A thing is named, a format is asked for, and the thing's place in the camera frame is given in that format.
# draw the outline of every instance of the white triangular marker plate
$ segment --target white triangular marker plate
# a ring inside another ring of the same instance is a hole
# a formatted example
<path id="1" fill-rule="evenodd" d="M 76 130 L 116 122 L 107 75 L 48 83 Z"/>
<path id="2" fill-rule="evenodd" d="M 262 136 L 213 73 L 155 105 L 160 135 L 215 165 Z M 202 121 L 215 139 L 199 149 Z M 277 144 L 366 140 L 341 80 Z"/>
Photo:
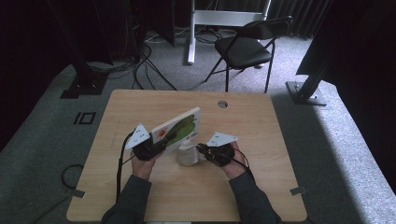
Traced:
<path id="1" fill-rule="evenodd" d="M 131 138 L 128 140 L 125 149 L 129 150 L 148 139 L 149 139 L 148 131 L 146 130 L 145 126 L 143 126 L 143 124 L 139 123 L 136 129 L 134 130 L 134 134 L 132 134 Z"/>
<path id="2" fill-rule="evenodd" d="M 221 147 L 228 143 L 238 140 L 237 136 L 229 135 L 226 133 L 215 133 L 212 138 L 207 142 L 209 147 Z"/>

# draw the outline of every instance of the black curtain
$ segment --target black curtain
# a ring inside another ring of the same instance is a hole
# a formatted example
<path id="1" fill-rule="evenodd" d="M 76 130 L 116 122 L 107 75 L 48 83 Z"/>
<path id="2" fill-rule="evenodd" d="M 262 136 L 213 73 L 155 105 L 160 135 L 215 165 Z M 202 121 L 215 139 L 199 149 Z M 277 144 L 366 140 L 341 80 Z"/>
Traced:
<path id="1" fill-rule="evenodd" d="M 334 84 L 396 190 L 394 1 L 334 0 L 297 71 Z M 320 69 L 326 64 L 327 69 Z"/>

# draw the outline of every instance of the person's left hand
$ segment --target person's left hand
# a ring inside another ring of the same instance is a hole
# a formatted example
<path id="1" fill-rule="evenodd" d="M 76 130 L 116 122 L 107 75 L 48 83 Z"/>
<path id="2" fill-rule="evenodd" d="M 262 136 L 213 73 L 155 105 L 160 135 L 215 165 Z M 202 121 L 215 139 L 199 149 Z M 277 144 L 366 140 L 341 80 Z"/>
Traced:
<path id="1" fill-rule="evenodd" d="M 132 174 L 145 180 L 149 180 L 155 161 L 161 156 L 161 153 L 152 158 L 150 161 L 141 161 L 137 157 L 132 158 Z"/>

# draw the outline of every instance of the chair backrest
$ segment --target chair backrest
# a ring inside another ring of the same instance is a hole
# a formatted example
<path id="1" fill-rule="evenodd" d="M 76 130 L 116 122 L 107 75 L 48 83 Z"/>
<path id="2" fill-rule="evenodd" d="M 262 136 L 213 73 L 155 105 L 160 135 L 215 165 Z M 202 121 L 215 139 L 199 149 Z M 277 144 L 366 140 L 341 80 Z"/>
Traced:
<path id="1" fill-rule="evenodd" d="M 253 21 L 243 26 L 236 36 L 261 40 L 271 39 L 286 35 L 292 22 L 293 17 L 291 16 L 268 21 Z"/>

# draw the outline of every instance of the chair seat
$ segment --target chair seat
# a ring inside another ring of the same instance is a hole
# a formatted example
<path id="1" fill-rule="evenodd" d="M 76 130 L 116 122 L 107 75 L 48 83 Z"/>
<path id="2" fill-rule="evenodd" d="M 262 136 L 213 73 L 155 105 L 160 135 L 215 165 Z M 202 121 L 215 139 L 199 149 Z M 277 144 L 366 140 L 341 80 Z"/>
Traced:
<path id="1" fill-rule="evenodd" d="M 222 38 L 215 43 L 215 49 L 220 55 L 225 52 L 233 41 L 233 37 Z M 271 53 L 256 39 L 239 37 L 228 51 L 230 57 L 225 57 L 231 68 L 244 69 L 271 60 Z"/>

